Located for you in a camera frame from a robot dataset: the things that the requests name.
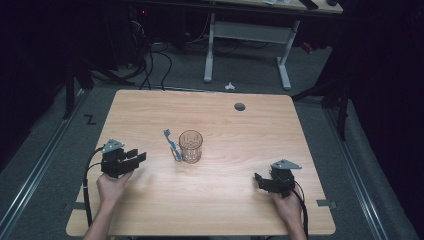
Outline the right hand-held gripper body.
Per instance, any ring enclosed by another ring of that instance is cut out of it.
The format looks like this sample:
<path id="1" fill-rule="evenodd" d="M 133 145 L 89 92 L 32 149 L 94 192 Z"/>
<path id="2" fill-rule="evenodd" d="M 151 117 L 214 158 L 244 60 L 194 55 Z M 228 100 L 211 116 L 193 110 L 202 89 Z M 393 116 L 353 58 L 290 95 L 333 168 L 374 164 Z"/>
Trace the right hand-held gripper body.
<path id="1" fill-rule="evenodd" d="M 271 164 L 271 178 L 276 183 L 275 190 L 282 198 L 288 197 L 295 189 L 296 181 L 293 169 L 300 170 L 301 166 L 287 159 L 282 159 Z"/>

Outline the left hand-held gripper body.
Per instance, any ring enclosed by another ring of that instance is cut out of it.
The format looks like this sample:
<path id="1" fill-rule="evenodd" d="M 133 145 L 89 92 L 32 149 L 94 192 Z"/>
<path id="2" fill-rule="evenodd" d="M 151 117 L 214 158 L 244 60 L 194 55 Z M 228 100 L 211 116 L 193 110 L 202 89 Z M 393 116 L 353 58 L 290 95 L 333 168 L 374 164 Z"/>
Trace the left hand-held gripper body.
<path id="1" fill-rule="evenodd" d="M 124 144 L 114 139 L 109 139 L 102 149 L 101 171 L 110 177 L 118 178 L 120 175 L 133 170 L 130 162 L 126 161 Z"/>

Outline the blue toothbrush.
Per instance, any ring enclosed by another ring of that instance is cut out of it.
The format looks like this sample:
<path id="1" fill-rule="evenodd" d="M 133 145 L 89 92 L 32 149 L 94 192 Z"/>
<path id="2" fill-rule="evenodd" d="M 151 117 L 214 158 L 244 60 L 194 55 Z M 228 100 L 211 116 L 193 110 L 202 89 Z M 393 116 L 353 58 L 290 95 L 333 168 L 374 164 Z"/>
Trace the blue toothbrush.
<path id="1" fill-rule="evenodd" d="M 172 151 L 172 153 L 174 155 L 175 160 L 176 161 L 182 161 L 182 156 L 181 156 L 180 152 L 177 149 L 177 145 L 175 144 L 174 141 L 172 141 L 170 139 L 170 135 L 171 135 L 170 130 L 169 129 L 163 130 L 163 134 L 164 134 L 167 142 L 170 144 L 170 148 L 171 148 L 171 151 Z"/>

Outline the clear glass mug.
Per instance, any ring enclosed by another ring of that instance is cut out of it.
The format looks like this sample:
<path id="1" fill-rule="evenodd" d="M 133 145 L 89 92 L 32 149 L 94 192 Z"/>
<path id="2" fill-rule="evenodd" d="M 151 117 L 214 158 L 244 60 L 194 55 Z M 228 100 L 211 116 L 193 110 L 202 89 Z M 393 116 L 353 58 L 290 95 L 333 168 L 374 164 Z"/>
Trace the clear glass mug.
<path id="1" fill-rule="evenodd" d="M 173 151 L 174 159 L 189 164 L 197 163 L 202 156 L 203 136 L 196 130 L 186 130 L 180 134 L 176 149 Z"/>

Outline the person's left hand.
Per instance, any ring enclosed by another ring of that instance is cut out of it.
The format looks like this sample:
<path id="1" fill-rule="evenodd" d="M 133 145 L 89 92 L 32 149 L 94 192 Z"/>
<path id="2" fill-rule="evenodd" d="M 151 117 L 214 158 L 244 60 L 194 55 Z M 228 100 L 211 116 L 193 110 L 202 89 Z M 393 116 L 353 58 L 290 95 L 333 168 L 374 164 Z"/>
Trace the person's left hand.
<path id="1" fill-rule="evenodd" d="M 125 173 L 121 177 L 113 178 L 102 174 L 96 184 L 101 200 L 101 207 L 114 208 L 123 197 L 125 187 L 132 176 L 132 172 Z"/>

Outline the person's right hand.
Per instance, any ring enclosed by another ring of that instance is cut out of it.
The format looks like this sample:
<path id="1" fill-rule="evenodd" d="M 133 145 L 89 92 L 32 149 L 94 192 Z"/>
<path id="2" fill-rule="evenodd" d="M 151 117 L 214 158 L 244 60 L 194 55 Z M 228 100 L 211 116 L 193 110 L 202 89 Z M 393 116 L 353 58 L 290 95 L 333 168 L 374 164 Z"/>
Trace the person's right hand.
<path id="1" fill-rule="evenodd" d="M 278 215 L 288 226 L 302 225 L 302 208 L 294 192 L 287 197 L 273 192 L 270 195 L 276 204 Z"/>

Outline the black metal stand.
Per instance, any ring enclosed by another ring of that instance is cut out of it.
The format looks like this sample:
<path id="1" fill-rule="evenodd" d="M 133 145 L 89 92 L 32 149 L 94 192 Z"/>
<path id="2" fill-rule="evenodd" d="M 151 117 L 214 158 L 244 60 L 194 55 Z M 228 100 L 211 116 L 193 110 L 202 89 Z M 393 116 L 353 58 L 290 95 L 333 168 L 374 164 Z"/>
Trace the black metal stand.
<path id="1" fill-rule="evenodd" d="M 91 71 L 95 70 L 101 75 L 117 82 L 121 85 L 131 86 L 133 82 L 125 80 L 123 77 L 110 72 L 94 62 L 79 56 L 72 56 L 66 65 L 66 81 L 65 81 L 65 113 L 64 119 L 69 119 L 71 114 L 76 110 L 75 83 L 77 81 L 82 90 L 91 90 L 94 87 Z"/>
<path id="2" fill-rule="evenodd" d="M 322 96 L 320 102 L 324 109 L 338 108 L 336 118 L 336 132 L 345 141 L 345 125 L 347 119 L 347 108 L 350 90 L 350 80 L 347 78 L 332 79 L 325 83 L 320 83 L 312 88 L 302 91 L 292 96 L 293 101 L 299 101 L 308 96 Z"/>

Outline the metal floor rail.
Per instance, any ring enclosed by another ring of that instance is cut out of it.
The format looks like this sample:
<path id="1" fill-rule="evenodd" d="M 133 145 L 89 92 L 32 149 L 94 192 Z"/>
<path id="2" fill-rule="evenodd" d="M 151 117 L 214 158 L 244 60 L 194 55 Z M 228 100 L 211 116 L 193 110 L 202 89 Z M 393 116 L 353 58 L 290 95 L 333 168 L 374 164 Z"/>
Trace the metal floor rail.
<path id="1" fill-rule="evenodd" d="M 7 240 L 46 171 L 53 162 L 72 120 L 90 95 L 90 90 L 78 90 L 74 107 L 67 115 L 66 93 L 60 93 L 52 107 L 36 121 L 11 163 L 0 174 L 0 240 Z"/>
<path id="2" fill-rule="evenodd" d="M 352 183 L 359 205 L 374 237 L 374 240 L 388 240 L 388 235 L 377 213 L 375 204 L 368 193 L 366 185 L 357 169 L 353 155 L 347 143 L 341 138 L 337 129 L 337 120 L 332 110 L 324 109 L 324 115 L 335 135 L 339 148 L 341 149 L 347 174 Z"/>

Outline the wooden desk with white frame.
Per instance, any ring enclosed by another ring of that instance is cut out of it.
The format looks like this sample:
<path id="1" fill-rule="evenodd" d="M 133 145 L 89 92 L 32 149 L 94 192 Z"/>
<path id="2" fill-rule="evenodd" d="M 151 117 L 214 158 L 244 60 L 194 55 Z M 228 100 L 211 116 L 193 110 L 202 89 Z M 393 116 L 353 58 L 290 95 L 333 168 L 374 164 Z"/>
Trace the wooden desk with white frame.
<path id="1" fill-rule="evenodd" d="M 316 10 L 308 10 L 299 0 L 208 0 L 212 7 L 250 7 L 253 10 L 294 11 L 295 13 L 312 13 L 324 16 L 343 13 L 342 6 L 330 0 L 312 0 L 319 6 Z M 290 27 L 268 26 L 253 23 L 238 23 L 234 20 L 216 20 L 210 15 L 208 51 L 205 61 L 204 81 L 210 83 L 213 78 L 214 40 L 216 38 L 246 40 L 253 42 L 282 44 L 282 54 L 276 58 L 280 79 L 284 90 L 291 89 L 286 69 L 286 61 L 297 35 L 300 20 L 295 18 Z"/>

